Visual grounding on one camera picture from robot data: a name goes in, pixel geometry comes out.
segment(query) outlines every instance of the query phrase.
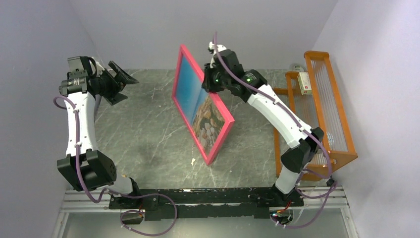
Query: wooden slat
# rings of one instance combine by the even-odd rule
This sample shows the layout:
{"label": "wooden slat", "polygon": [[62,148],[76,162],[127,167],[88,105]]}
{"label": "wooden slat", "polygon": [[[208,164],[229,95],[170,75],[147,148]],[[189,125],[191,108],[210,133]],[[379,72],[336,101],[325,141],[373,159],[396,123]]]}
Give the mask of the wooden slat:
{"label": "wooden slat", "polygon": [[274,92],[277,95],[287,95],[287,88],[274,88]]}
{"label": "wooden slat", "polygon": [[324,57],[329,57],[329,53],[328,52],[322,52],[322,51],[306,51],[304,53],[304,57],[306,58],[311,58],[313,60],[323,60]]}
{"label": "wooden slat", "polygon": [[336,161],[336,164],[333,166],[333,171],[345,166],[346,164],[357,159],[358,155],[356,152],[347,152],[347,151],[335,151],[332,150],[329,154],[330,158]]}
{"label": "wooden slat", "polygon": [[335,105],[337,107],[338,115],[340,117],[341,126],[344,132],[344,138],[346,139],[347,143],[347,150],[349,152],[355,152],[352,135],[350,133],[349,125],[347,124],[346,113],[344,112],[343,103],[341,101],[340,93],[338,91],[337,82],[335,81],[334,72],[332,70],[331,62],[328,56],[324,57],[325,66],[328,72],[328,78],[331,84],[332,93],[335,99]]}
{"label": "wooden slat", "polygon": [[296,114],[295,97],[293,96],[293,87],[292,87],[292,76],[295,75],[297,77],[298,72],[294,72],[294,73],[296,74],[293,74],[292,72],[287,72],[286,81],[287,81],[287,91],[289,94],[290,110],[292,110],[292,112]]}

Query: small box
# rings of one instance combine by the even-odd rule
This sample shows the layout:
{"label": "small box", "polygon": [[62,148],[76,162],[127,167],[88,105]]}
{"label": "small box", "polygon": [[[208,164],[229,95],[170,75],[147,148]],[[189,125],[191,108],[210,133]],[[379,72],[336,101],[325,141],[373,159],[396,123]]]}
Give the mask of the small box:
{"label": "small box", "polygon": [[306,73],[306,72],[299,73],[298,82],[299,82],[299,87],[301,89],[301,94],[302,95],[312,94],[311,81],[309,80],[309,74],[308,73]]}

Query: gray marble surface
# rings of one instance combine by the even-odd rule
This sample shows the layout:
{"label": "gray marble surface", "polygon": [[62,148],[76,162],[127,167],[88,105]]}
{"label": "gray marble surface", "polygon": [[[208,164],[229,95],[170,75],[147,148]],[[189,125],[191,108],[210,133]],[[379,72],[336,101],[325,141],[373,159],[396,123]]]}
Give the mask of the gray marble surface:
{"label": "gray marble surface", "polygon": [[[141,188],[272,186],[276,181],[273,126],[228,91],[219,95],[235,122],[211,165],[206,165],[172,98],[175,70],[128,70],[140,81],[103,100],[95,128],[99,149]],[[273,87],[286,88],[286,70],[259,70]],[[287,97],[281,97],[287,104]],[[287,148],[282,141],[282,148]],[[324,185],[304,182],[302,185]]]}

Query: framed picture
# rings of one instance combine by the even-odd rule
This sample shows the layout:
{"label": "framed picture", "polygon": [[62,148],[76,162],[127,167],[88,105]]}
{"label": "framed picture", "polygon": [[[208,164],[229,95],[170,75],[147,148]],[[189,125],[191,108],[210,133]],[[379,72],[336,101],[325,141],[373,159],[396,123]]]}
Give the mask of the framed picture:
{"label": "framed picture", "polygon": [[216,93],[201,84],[204,72],[185,45],[181,45],[172,98],[207,165],[224,142],[234,119]]}

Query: purple cable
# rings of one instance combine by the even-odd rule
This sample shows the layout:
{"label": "purple cable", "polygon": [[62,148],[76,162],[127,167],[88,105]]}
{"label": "purple cable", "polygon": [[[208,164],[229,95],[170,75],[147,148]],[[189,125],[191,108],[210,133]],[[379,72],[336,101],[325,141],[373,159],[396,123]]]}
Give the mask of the purple cable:
{"label": "purple cable", "polygon": [[74,112],[74,117],[76,119],[76,173],[77,173],[77,177],[79,178],[79,182],[80,185],[83,188],[83,191],[86,193],[86,195],[89,197],[89,199],[94,202],[94,203],[99,203],[102,199],[103,194],[105,193],[106,189],[103,189],[101,191],[101,193],[99,194],[99,198],[96,200],[91,193],[89,192],[88,188],[86,187],[85,182],[83,181],[83,177],[82,177],[82,172],[80,170],[80,145],[78,144],[80,141],[80,119],[79,119],[79,111],[76,110],[76,105],[67,97],[65,96],[57,96],[54,98],[54,105],[56,105],[57,107],[61,108],[61,109],[66,109],[66,107],[60,106],[57,103],[57,99],[63,99],[65,100],[68,104],[71,105],[71,107],[73,108],[73,112]]}
{"label": "purple cable", "polygon": [[126,211],[126,212],[124,212],[124,213],[121,215],[121,217],[120,217],[120,222],[121,222],[121,226],[122,226],[122,227],[124,227],[124,228],[126,228],[126,229],[128,229],[128,230],[130,230],[130,231],[132,231],[132,232],[135,232],[135,233],[137,233],[137,234],[139,234],[139,235],[148,236],[148,237],[158,237],[158,236],[161,236],[161,235],[163,235],[163,234],[165,234],[165,233],[169,232],[169,231],[172,229],[172,227],[175,225],[176,218],[178,217],[178,211],[177,211],[177,209],[176,209],[176,204],[175,204],[175,202],[174,202],[174,201],[173,201],[170,197],[168,197],[168,196],[166,196],[166,195],[163,195],[163,194],[160,194],[160,193],[151,193],[151,194],[142,195],[142,196],[130,196],[130,195],[124,195],[124,194],[120,194],[120,195],[121,195],[121,196],[123,196],[123,197],[132,198],[132,199],[140,199],[140,198],[150,197],[150,196],[161,196],[161,197],[164,197],[164,198],[168,199],[168,200],[172,203],[172,205],[173,205],[173,207],[174,207],[174,209],[175,209],[175,218],[173,219],[172,224],[169,226],[169,228],[168,228],[168,229],[166,229],[165,231],[163,231],[163,232],[161,232],[161,233],[158,233],[158,234],[148,234],[148,233],[143,233],[143,232],[140,232],[140,231],[138,231],[138,230],[135,230],[135,229],[133,229],[133,228],[128,227],[127,225],[125,225],[125,224],[123,223],[123,221],[122,221],[122,218],[124,217],[124,215],[126,215],[126,214],[128,214],[128,213],[138,213],[138,214],[141,214],[141,212],[140,212],[140,211],[136,211],[136,210],[129,210],[129,211]]}
{"label": "purple cable", "polygon": [[[216,55],[217,55],[217,58],[219,59],[219,61],[220,61],[220,63],[222,64],[222,66],[223,66],[223,68],[226,70],[226,72],[233,78],[233,79],[235,79],[238,83],[240,83],[240,84],[242,84],[244,87],[247,87],[247,88],[249,88],[249,89],[251,89],[251,90],[253,90],[254,92],[257,92],[257,93],[260,93],[260,94],[262,94],[263,96],[265,96],[265,97],[267,97],[267,98],[269,98],[271,101],[273,101],[273,103],[275,102],[275,99],[273,98],[273,97],[271,97],[270,95],[268,95],[267,93],[265,93],[265,92],[263,92],[263,91],[261,91],[261,90],[259,90],[258,88],[255,88],[255,87],[253,87],[253,86],[251,86],[251,85],[249,85],[249,84],[247,84],[247,83],[245,83],[244,81],[242,81],[241,79],[239,79],[238,77],[236,77],[236,75],[232,72],[232,71],[230,71],[230,69],[229,69],[229,67],[226,65],[226,63],[223,61],[223,59],[222,59],[222,57],[220,56],[220,53],[219,53],[219,51],[218,51],[218,49],[217,49],[217,31],[215,32],[215,34],[214,34],[214,38],[213,38],[213,43],[214,43],[214,45],[215,45],[215,48],[214,48],[214,51],[216,52]],[[299,121],[293,116],[293,113],[288,109],[288,108],[286,108],[285,106],[283,106],[281,103],[277,103],[277,105],[278,106],[280,106],[287,114],[289,114],[289,116],[292,118],[292,120],[296,123],[296,125],[300,128],[300,127],[302,127],[302,125],[299,123]],[[328,153],[327,153],[327,151],[326,151],[326,149],[325,149],[325,147],[322,145],[322,143],[319,141],[319,140],[317,140],[310,132],[308,132],[307,130],[303,130],[303,132],[306,134],[306,135],[308,135],[309,136],[309,138],[311,138],[313,141],[315,141],[315,143],[322,149],[322,152],[324,153],[324,155],[325,155],[325,158],[327,159],[327,165],[328,165],[328,176],[322,176],[322,175],[319,175],[321,178],[323,178],[323,179],[329,179],[329,177],[331,176],[331,174],[332,174],[332,165],[331,165],[331,161],[330,161],[330,159],[329,159],[329,156],[328,156]]]}
{"label": "purple cable", "polygon": [[285,228],[289,228],[289,229],[300,229],[300,228],[305,228],[305,227],[307,227],[307,226],[309,226],[310,224],[312,224],[320,215],[321,215],[321,212],[324,210],[324,207],[325,207],[325,205],[326,205],[326,203],[327,203],[327,200],[328,200],[328,197],[329,197],[329,194],[333,191],[333,190],[335,190],[335,188],[337,187],[337,182],[335,182],[330,188],[329,188],[329,190],[328,190],[328,193],[327,193],[327,195],[325,196],[325,199],[324,199],[324,202],[322,203],[322,205],[321,205],[321,208],[318,210],[318,212],[315,214],[315,216],[312,218],[312,220],[310,220],[308,223],[306,223],[306,224],[303,224],[303,225],[300,225],[300,226],[285,226]]}
{"label": "purple cable", "polygon": [[[80,185],[82,186],[83,191],[86,193],[86,195],[89,197],[89,199],[90,199],[92,202],[94,202],[94,203],[100,203],[100,201],[102,200],[102,196],[103,196],[103,194],[104,194],[104,193],[105,193],[105,191],[106,191],[106,188],[104,188],[104,189],[101,191],[101,193],[99,194],[99,198],[96,200],[96,199],[92,196],[92,194],[89,192],[88,188],[86,187],[86,184],[85,184],[85,182],[83,181],[82,172],[81,172],[81,170],[80,170],[80,145],[78,144],[78,143],[79,143],[79,141],[80,141],[80,118],[79,118],[79,111],[78,111],[78,110],[76,110],[76,105],[75,105],[75,104],[74,104],[74,103],[73,103],[70,99],[68,99],[68,98],[67,98],[67,97],[65,97],[65,96],[57,96],[57,97],[55,97],[55,98],[54,98],[54,100],[53,100],[54,105],[56,105],[58,108],[61,108],[61,109],[65,109],[65,110],[66,110],[66,107],[60,106],[60,105],[57,103],[57,100],[58,100],[58,99],[60,99],[60,98],[61,98],[61,99],[63,99],[63,100],[65,100],[66,102],[68,102],[68,103],[71,105],[71,107],[73,108],[74,117],[75,117],[75,119],[76,119],[76,141],[75,141],[75,143],[76,143],[76,173],[77,173],[77,177],[78,177],[78,179],[79,179]],[[112,194],[119,194],[119,193],[117,193],[117,192],[115,192],[115,191],[111,191],[111,190],[109,191],[109,193],[112,193]],[[126,211],[126,212],[124,212],[124,213],[121,215],[121,217],[120,217],[120,222],[121,222],[122,227],[124,227],[124,228],[128,229],[129,231],[135,232],[135,233],[140,234],[140,235],[143,235],[143,236],[148,236],[148,237],[158,237],[158,236],[161,236],[161,235],[163,235],[163,234],[165,234],[165,233],[169,232],[169,231],[172,229],[172,227],[175,225],[176,218],[178,217],[178,211],[177,211],[177,209],[176,209],[176,204],[175,204],[175,202],[174,202],[174,201],[173,201],[170,197],[168,197],[168,196],[166,196],[166,195],[163,195],[163,194],[159,194],[159,193],[152,193],[152,194],[147,194],[147,195],[142,195],[142,196],[130,196],[130,195],[125,195],[125,194],[119,194],[119,195],[121,195],[121,196],[123,196],[123,197],[127,197],[127,198],[132,198],[132,199],[140,199],[140,198],[150,197],[150,196],[161,196],[161,197],[164,197],[164,198],[168,199],[168,200],[172,203],[173,207],[175,208],[175,218],[174,218],[174,220],[173,220],[172,224],[169,226],[169,228],[168,228],[168,229],[166,229],[165,231],[163,231],[163,232],[161,232],[161,233],[158,233],[158,234],[148,234],[148,233],[143,233],[143,232],[140,232],[140,231],[138,231],[138,230],[132,229],[131,227],[128,227],[127,225],[125,225],[125,224],[123,223],[123,221],[122,221],[122,218],[124,217],[124,215],[126,215],[127,213],[130,213],[130,212],[140,213],[139,211],[136,211],[136,210],[129,210],[129,211]]]}

